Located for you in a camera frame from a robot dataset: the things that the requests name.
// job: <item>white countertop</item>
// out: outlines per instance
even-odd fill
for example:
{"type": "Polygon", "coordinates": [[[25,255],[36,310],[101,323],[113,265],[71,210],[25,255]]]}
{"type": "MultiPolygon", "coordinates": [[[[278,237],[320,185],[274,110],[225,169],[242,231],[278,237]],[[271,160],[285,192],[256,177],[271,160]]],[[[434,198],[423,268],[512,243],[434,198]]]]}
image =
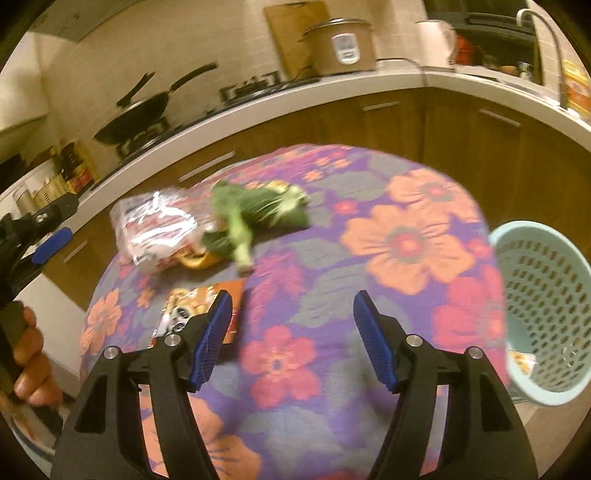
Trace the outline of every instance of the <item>white countertop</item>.
{"type": "MultiPolygon", "coordinates": [[[[85,196],[78,212],[64,225],[70,227],[73,232],[79,230],[91,218],[144,180],[195,151],[230,135],[288,113],[370,93],[424,86],[466,93],[531,116],[559,130],[591,152],[590,125],[561,110],[556,101],[556,94],[544,87],[497,74],[502,75],[506,81],[527,85],[527,88],[550,97],[552,104],[510,86],[466,73],[427,71],[423,76],[418,69],[409,67],[406,62],[386,63],[387,66],[376,72],[329,77],[318,83],[255,100],[187,128],[130,162],[91,194],[85,196]]],[[[487,76],[495,74],[483,67],[462,67],[460,71],[487,76]]]]}

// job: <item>faucet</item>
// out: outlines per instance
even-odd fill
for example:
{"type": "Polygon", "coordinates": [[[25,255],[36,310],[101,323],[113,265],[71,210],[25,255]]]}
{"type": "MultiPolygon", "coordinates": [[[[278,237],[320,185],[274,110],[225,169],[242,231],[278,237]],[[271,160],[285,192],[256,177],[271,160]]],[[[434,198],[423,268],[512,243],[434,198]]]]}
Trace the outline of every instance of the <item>faucet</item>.
{"type": "Polygon", "coordinates": [[[554,39],[554,46],[556,47],[556,58],[558,60],[558,76],[560,79],[560,83],[558,84],[559,88],[559,95],[560,95],[560,107],[566,110],[569,105],[569,92],[566,85],[566,77],[564,76],[564,67],[562,65],[562,48],[560,47],[560,42],[558,41],[558,36],[556,32],[552,29],[548,21],[542,17],[538,12],[533,11],[531,8],[522,8],[517,12],[517,17],[515,20],[517,21],[517,25],[520,27],[523,26],[523,17],[526,15],[530,15],[532,17],[537,17],[541,20],[541,22],[548,27],[550,33],[552,34],[552,38],[554,39]]]}

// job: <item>rice cooker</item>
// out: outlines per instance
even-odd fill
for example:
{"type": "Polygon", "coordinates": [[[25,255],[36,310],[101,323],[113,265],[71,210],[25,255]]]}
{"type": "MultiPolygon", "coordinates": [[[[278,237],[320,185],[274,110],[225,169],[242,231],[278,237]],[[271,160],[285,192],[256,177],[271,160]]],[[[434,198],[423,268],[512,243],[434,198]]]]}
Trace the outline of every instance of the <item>rice cooker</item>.
{"type": "Polygon", "coordinates": [[[304,32],[314,68],[321,76],[376,69],[371,24],[333,18],[304,32]]]}

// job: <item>pan handle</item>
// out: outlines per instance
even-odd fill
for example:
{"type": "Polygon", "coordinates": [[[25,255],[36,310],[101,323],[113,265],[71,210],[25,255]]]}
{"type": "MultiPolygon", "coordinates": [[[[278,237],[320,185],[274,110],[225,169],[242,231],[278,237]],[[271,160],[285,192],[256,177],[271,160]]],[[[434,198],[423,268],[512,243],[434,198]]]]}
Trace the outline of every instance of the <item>pan handle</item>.
{"type": "Polygon", "coordinates": [[[136,93],[138,93],[142,88],[144,88],[144,85],[148,83],[150,81],[150,78],[152,78],[155,74],[156,72],[146,73],[138,82],[138,84],[135,87],[133,87],[127,95],[125,95],[121,100],[119,100],[119,102],[117,102],[117,106],[121,108],[125,108],[126,106],[128,106],[131,103],[132,97],[136,93]]]}
{"type": "Polygon", "coordinates": [[[208,63],[207,65],[204,65],[203,67],[199,67],[197,70],[193,70],[192,72],[186,74],[180,80],[177,80],[176,82],[174,82],[171,85],[170,90],[168,90],[168,92],[172,93],[173,91],[177,90],[179,87],[181,87],[182,85],[187,83],[189,80],[193,80],[195,77],[201,75],[202,73],[209,72],[210,70],[215,70],[215,69],[217,69],[217,67],[218,67],[217,62],[214,61],[213,63],[208,63]]]}

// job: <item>basket rim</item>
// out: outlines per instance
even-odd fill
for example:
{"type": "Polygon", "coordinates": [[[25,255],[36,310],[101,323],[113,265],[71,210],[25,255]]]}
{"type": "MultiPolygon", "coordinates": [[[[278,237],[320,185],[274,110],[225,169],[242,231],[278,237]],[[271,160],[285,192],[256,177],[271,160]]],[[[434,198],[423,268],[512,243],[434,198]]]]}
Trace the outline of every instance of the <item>basket rim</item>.
{"type": "MultiPolygon", "coordinates": [[[[496,245],[503,238],[503,236],[505,236],[509,232],[512,232],[520,228],[537,228],[539,230],[544,230],[556,236],[558,239],[563,241],[569,248],[572,249],[572,251],[578,257],[578,259],[584,265],[587,274],[591,278],[591,266],[589,265],[589,262],[587,262],[587,259],[584,257],[581,251],[577,248],[577,246],[558,230],[543,223],[533,222],[531,220],[515,220],[513,222],[508,222],[504,223],[503,225],[499,225],[490,233],[488,237],[491,246],[496,250],[496,245]]],[[[545,406],[557,406],[568,403],[571,400],[574,400],[576,397],[578,397],[581,394],[581,392],[587,387],[589,381],[591,381],[591,364],[589,364],[587,372],[584,374],[581,380],[575,386],[569,388],[568,390],[565,390],[563,392],[551,392],[549,390],[541,388],[531,378],[528,378],[525,374],[523,374],[517,366],[517,364],[509,356],[508,350],[511,346],[509,343],[509,339],[507,339],[506,345],[508,348],[505,352],[505,362],[508,367],[507,370],[511,381],[515,384],[515,386],[517,386],[517,388],[522,390],[527,397],[529,397],[537,403],[540,403],[545,406]]]]}

